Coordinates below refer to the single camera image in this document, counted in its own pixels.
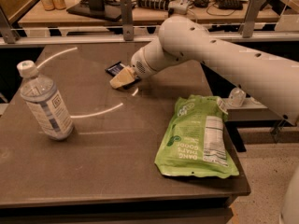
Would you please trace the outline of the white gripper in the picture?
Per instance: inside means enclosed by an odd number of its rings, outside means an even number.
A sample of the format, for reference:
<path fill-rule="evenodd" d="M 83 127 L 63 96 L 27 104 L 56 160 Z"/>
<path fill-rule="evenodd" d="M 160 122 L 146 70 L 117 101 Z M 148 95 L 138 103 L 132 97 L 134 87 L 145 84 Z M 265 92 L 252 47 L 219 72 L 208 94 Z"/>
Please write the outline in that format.
<path fill-rule="evenodd" d="M 147 78 L 174 64 L 175 57 L 164 51 L 160 40 L 155 38 L 133 55 L 132 68 L 124 67 L 109 83 L 113 89 L 118 89 L 134 82 L 136 75 Z"/>

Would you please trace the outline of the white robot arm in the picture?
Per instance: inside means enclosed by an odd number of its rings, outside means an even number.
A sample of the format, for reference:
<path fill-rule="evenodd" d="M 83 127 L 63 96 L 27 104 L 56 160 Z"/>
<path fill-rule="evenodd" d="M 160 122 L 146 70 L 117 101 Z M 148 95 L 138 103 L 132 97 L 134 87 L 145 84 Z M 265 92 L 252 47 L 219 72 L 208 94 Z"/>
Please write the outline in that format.
<path fill-rule="evenodd" d="M 292 125 L 299 122 L 299 63 L 212 37 L 185 17 L 166 19 L 158 37 L 110 80 L 117 89 L 188 60 L 203 63 Z"/>

